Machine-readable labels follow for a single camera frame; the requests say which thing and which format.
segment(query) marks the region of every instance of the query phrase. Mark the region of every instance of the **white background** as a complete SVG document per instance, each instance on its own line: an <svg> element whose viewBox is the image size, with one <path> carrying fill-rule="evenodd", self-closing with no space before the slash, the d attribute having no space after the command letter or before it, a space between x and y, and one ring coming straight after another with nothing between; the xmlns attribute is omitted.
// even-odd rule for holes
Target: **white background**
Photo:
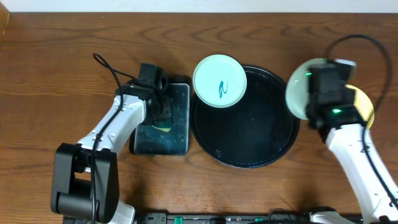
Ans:
<svg viewBox="0 0 398 224"><path fill-rule="evenodd" d="M398 0L0 0L10 12L398 12Z"/></svg>

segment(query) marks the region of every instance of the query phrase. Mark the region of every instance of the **round black tray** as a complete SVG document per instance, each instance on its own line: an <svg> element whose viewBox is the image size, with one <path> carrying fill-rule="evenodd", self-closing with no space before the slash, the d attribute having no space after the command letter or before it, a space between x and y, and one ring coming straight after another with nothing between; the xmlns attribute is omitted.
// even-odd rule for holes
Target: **round black tray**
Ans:
<svg viewBox="0 0 398 224"><path fill-rule="evenodd" d="M214 108L192 97L190 126L199 145L233 167L255 168L281 158L294 143L300 120L285 103L286 83L259 67L243 66L244 96L228 108Z"/></svg>

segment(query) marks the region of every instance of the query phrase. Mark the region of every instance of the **wooden surface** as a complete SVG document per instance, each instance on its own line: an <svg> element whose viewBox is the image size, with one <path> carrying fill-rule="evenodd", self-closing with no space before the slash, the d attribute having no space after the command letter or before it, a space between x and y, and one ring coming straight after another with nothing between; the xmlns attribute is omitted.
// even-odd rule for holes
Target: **wooden surface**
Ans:
<svg viewBox="0 0 398 224"><path fill-rule="evenodd" d="M6 26L8 23L9 16L10 16L10 13L0 2L0 45L2 42L2 38L4 37L4 34L6 33Z"/></svg>
<svg viewBox="0 0 398 224"><path fill-rule="evenodd" d="M342 35L370 34L394 56L398 15L376 14L19 14L0 48L0 223L60 223L50 211L54 152L85 136L109 110L116 84L91 54L137 75L149 62L191 76L211 54L231 55L288 80ZM384 80L378 51L349 41L335 56L357 61L351 84L375 100ZM377 149L398 180L398 79L372 128ZM186 156L119 160L121 199L139 212L268 213L329 205L358 213L351 187L318 134L301 123L291 150L258 169L224 166L191 135Z"/></svg>

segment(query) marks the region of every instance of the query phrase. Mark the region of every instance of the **wooden object in corner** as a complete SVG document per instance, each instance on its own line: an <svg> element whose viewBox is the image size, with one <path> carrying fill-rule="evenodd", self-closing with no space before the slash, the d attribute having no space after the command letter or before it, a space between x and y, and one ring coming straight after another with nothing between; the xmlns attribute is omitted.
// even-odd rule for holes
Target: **wooden object in corner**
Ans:
<svg viewBox="0 0 398 224"><path fill-rule="evenodd" d="M6 26L8 19L10 18L10 12L0 2L0 44L4 33L6 32Z"/></svg>

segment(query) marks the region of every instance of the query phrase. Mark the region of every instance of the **green light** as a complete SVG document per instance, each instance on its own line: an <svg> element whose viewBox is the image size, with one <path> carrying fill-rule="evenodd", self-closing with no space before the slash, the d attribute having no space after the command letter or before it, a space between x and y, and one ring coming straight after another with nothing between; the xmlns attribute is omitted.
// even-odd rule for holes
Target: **green light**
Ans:
<svg viewBox="0 0 398 224"><path fill-rule="evenodd" d="M342 110L340 110L340 109L333 109L332 112L333 112L333 113L340 113L340 112L342 112Z"/></svg>

